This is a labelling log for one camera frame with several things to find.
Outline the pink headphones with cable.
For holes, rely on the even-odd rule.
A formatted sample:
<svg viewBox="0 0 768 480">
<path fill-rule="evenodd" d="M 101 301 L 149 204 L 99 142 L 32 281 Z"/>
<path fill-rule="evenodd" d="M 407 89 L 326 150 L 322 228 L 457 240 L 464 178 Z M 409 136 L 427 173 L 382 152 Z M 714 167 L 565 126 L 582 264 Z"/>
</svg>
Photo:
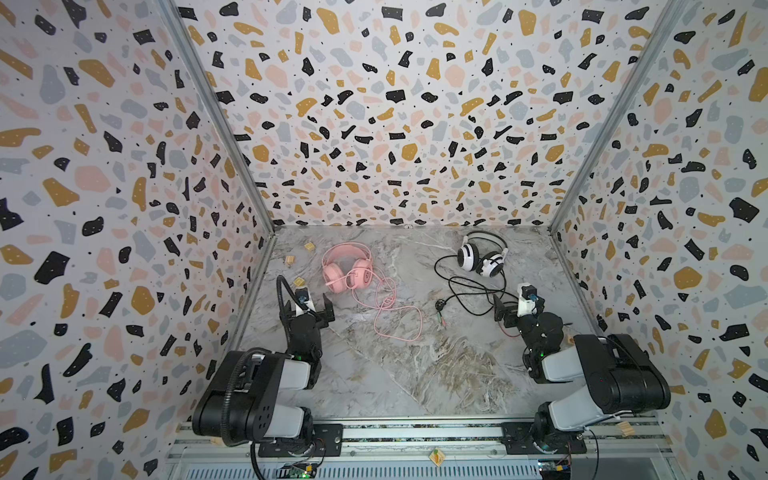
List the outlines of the pink headphones with cable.
<svg viewBox="0 0 768 480">
<path fill-rule="evenodd" d="M 415 305 L 397 305 L 397 285 L 390 278 L 380 274 L 375 268 L 374 256 L 371 249 L 360 242 L 342 242 L 330 247 L 322 256 L 321 273 L 325 286 L 331 293 L 341 294 L 350 292 L 353 299 L 360 305 L 375 312 L 372 322 L 374 333 L 390 340 L 406 344 L 415 343 L 421 339 L 424 328 L 424 314 Z M 374 304 L 363 302 L 357 292 L 375 286 Z M 378 328 L 378 320 L 384 312 L 416 312 L 419 325 L 411 338 L 385 333 Z"/>
</svg>

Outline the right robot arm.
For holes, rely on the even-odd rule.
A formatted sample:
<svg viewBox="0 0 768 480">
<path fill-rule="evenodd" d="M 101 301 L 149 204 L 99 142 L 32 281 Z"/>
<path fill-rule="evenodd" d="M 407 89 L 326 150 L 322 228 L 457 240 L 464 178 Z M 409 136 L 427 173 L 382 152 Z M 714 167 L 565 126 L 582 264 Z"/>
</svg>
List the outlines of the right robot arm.
<svg viewBox="0 0 768 480">
<path fill-rule="evenodd" d="M 578 334 L 565 347 L 565 323 L 544 311 L 538 296 L 529 294 L 515 304 L 497 296 L 493 301 L 494 320 L 519 331 L 525 344 L 522 366 L 535 383 L 584 382 L 567 397 L 541 404 L 531 421 L 504 423 L 503 442 L 509 454 L 584 453 L 579 435 L 588 427 L 620 414 L 669 406 L 667 380 L 631 336 Z"/>
</svg>

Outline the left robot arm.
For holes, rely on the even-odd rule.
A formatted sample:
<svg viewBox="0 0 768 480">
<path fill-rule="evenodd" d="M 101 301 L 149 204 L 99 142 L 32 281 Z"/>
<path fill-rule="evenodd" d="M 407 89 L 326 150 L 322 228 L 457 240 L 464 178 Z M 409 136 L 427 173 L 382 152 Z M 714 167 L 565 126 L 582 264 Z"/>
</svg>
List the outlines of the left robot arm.
<svg viewBox="0 0 768 480">
<path fill-rule="evenodd" d="M 218 438 L 228 447 L 272 444 L 288 455 L 312 449 L 317 437 L 311 411 L 282 405 L 278 395 L 316 385 L 322 369 L 321 330 L 334 320 L 328 297 L 319 311 L 281 307 L 287 350 L 254 347 L 227 353 L 192 414 L 193 432 Z"/>
</svg>

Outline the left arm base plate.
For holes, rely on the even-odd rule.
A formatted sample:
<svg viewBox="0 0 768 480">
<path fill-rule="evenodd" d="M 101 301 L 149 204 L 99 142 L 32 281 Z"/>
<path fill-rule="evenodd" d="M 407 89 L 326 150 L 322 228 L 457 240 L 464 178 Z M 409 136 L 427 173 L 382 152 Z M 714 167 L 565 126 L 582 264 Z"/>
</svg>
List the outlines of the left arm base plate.
<svg viewBox="0 0 768 480">
<path fill-rule="evenodd" d="M 278 438 L 258 447 L 260 458 L 340 457 L 344 440 L 341 423 L 315 424 L 310 430 L 293 439 Z"/>
</svg>

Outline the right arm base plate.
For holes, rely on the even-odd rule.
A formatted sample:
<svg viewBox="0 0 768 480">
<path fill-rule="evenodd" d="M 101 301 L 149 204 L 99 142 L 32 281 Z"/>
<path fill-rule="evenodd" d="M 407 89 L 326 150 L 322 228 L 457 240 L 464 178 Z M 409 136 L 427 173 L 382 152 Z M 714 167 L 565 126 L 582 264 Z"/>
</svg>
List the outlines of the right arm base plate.
<svg viewBox="0 0 768 480">
<path fill-rule="evenodd" d="M 563 432 L 534 422 L 504 422 L 501 443 L 508 455 L 585 454 L 587 447 L 578 432 Z"/>
</svg>

